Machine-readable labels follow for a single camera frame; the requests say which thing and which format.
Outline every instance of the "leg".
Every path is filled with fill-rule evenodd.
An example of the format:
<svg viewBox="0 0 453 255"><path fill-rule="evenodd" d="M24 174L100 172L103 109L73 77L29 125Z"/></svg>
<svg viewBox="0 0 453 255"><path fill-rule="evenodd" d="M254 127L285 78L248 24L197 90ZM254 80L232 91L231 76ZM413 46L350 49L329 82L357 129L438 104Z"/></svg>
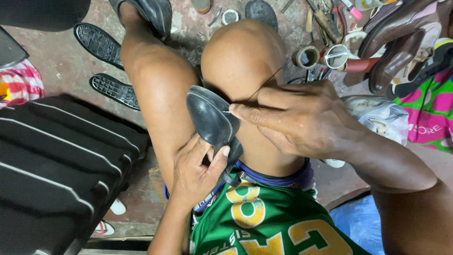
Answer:
<svg viewBox="0 0 453 255"><path fill-rule="evenodd" d="M191 64L156 39L134 6L120 6L126 28L121 61L134 86L162 177L171 191L176 151L195 132L186 93L199 80Z"/></svg>
<svg viewBox="0 0 453 255"><path fill-rule="evenodd" d="M204 49L201 69L209 89L220 90L232 102L256 104L256 91L264 83L283 84L284 59L283 42L271 27L240 20L212 36ZM249 123L241 123L237 138L244 147L241 161L257 172L285 177L304 164L304 158L280 153Z"/></svg>

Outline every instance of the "wooden handle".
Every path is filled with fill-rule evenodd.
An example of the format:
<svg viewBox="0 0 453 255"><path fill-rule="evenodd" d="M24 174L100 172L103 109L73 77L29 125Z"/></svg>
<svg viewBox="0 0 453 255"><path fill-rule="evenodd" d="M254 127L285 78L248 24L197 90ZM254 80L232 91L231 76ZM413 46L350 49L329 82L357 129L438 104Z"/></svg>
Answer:
<svg viewBox="0 0 453 255"><path fill-rule="evenodd" d="M322 10L315 12L314 18L318 22L319 26L326 31L327 36L334 44L341 43L343 37L331 18L327 17Z"/></svg>

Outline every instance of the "green jersey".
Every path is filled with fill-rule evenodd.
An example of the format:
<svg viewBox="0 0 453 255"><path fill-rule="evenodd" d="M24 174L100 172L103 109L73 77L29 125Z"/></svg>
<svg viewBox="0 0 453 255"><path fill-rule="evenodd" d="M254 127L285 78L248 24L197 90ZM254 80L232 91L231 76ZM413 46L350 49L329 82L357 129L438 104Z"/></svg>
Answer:
<svg viewBox="0 0 453 255"><path fill-rule="evenodd" d="M225 184L194 220L197 255L369 254L335 227L308 191L294 188Z"/></svg>

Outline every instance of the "person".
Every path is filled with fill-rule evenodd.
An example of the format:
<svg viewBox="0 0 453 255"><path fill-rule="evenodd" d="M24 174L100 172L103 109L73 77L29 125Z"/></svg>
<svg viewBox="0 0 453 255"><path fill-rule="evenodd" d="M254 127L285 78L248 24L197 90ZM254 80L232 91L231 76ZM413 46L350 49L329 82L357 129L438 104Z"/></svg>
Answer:
<svg viewBox="0 0 453 255"><path fill-rule="evenodd" d="M314 199L308 158L346 161L370 184L386 253L451 254L450 189L411 151L357 122L331 82L283 85L283 42L256 20L220 28L201 58L206 87L234 102L242 120L236 168L255 179L219 184L230 148L213 156L195 133L185 98L200 79L154 36L156 18L137 10L143 2L163 1L116 6L126 30L121 60L169 193L147 254L368 254Z"/></svg>

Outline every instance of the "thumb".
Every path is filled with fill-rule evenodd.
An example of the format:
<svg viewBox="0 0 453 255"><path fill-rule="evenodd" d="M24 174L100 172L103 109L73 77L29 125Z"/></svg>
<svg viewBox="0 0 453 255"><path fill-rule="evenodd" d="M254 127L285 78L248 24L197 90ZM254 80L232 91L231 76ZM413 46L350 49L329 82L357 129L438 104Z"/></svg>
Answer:
<svg viewBox="0 0 453 255"><path fill-rule="evenodd" d="M227 167L227 160L228 154L230 153L230 147L228 145L223 146L220 148L219 152L217 152L216 156L211 162L207 170L207 174L210 178L215 179L216 181L219 179L222 171Z"/></svg>
<svg viewBox="0 0 453 255"><path fill-rule="evenodd" d="M229 107L231 114L256 126L270 128L284 132L282 111L266 108L249 107L243 104L232 103Z"/></svg>

